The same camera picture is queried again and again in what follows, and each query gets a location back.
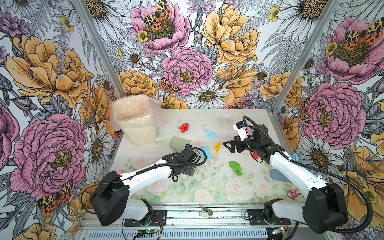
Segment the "green dustpan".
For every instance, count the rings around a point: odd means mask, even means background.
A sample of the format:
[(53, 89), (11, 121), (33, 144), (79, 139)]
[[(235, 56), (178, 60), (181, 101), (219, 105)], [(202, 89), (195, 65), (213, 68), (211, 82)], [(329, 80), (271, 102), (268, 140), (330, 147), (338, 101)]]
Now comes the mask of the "green dustpan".
[(190, 143), (191, 140), (173, 136), (170, 142), (170, 148), (174, 151), (174, 153), (181, 153), (185, 149), (185, 146), (189, 145)]

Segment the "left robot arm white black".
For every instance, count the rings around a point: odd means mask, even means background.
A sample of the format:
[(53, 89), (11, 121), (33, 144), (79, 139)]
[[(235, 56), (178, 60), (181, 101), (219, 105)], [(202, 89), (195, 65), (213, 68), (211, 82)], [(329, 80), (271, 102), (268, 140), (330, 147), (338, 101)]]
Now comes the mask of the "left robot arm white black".
[(90, 197), (91, 206), (101, 226), (119, 219), (132, 219), (147, 225), (153, 218), (153, 208), (145, 199), (131, 197), (139, 190), (168, 178), (177, 182), (179, 175), (193, 176), (196, 167), (207, 161), (204, 150), (187, 144), (181, 153), (163, 156), (154, 164), (140, 170), (118, 174), (109, 172)]

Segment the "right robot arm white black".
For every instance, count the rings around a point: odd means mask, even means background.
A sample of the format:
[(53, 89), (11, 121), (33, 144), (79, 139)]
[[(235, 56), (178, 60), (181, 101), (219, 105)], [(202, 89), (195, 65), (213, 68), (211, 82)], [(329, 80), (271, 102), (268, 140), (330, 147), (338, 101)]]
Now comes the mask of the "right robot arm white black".
[(321, 176), (315, 176), (268, 135), (265, 125), (233, 125), (237, 135), (224, 143), (231, 153), (249, 151), (282, 173), (305, 198), (304, 203), (275, 199), (265, 203), (263, 215), (266, 222), (273, 219), (290, 219), (306, 224), (313, 232), (322, 234), (348, 222), (348, 211), (343, 190), (337, 184), (329, 184)]

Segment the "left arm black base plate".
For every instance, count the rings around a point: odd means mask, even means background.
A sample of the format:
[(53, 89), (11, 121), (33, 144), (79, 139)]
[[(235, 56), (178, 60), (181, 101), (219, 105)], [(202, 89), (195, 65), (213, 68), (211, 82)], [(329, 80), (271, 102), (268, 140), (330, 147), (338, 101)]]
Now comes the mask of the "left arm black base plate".
[(125, 227), (164, 227), (167, 222), (167, 210), (150, 211), (141, 220), (125, 219)]

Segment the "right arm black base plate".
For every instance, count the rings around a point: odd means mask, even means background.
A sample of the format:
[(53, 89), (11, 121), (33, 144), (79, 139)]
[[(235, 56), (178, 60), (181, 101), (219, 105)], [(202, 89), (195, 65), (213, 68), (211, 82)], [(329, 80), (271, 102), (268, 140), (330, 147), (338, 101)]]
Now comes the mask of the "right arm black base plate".
[(248, 220), (251, 226), (284, 225), (289, 226), (289, 219), (278, 218), (270, 210), (249, 209), (244, 214), (244, 219)]

